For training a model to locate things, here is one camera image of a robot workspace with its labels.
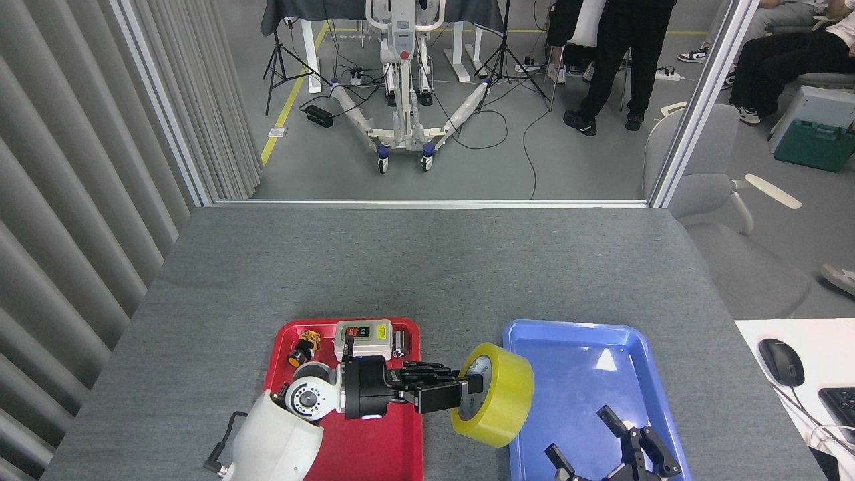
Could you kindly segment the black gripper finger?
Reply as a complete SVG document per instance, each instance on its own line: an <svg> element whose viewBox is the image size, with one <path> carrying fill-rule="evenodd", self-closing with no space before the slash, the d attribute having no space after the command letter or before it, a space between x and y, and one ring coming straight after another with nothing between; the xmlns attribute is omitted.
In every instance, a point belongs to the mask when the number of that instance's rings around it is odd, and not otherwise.
<svg viewBox="0 0 855 481"><path fill-rule="evenodd" d="M598 409L598 417L620 441L622 450L620 464L643 466L648 471L657 473L659 478L674 478L681 475L681 465L653 427L626 426L608 405Z"/></svg>
<svg viewBox="0 0 855 481"><path fill-rule="evenodd" d="M468 393L482 393L483 375L465 374L442 363L403 363L391 369L391 386L397 390L413 390L416 386L446 385L464 381Z"/></svg>
<svg viewBox="0 0 855 481"><path fill-rule="evenodd" d="M416 413L427 414L459 407L461 396L460 386L416 386L415 389L396 391L393 402L411 403Z"/></svg>
<svg viewBox="0 0 855 481"><path fill-rule="evenodd" d="M571 463L568 462L558 445L548 445L546 448L546 456L556 470L554 480L575 480L574 468Z"/></svg>

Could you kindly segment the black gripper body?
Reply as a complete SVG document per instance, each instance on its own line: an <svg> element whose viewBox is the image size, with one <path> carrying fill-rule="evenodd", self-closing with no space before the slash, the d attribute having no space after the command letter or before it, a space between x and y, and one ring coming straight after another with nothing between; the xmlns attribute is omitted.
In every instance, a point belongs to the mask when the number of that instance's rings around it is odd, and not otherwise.
<svg viewBox="0 0 855 481"><path fill-rule="evenodd" d="M387 414L393 390L385 374L387 360L382 356L361 356L343 362L344 414L348 420Z"/></svg>
<svg viewBox="0 0 855 481"><path fill-rule="evenodd" d="M607 473L605 477L602 477L601 480L659 480L659 475L648 471L643 466L622 463Z"/></svg>

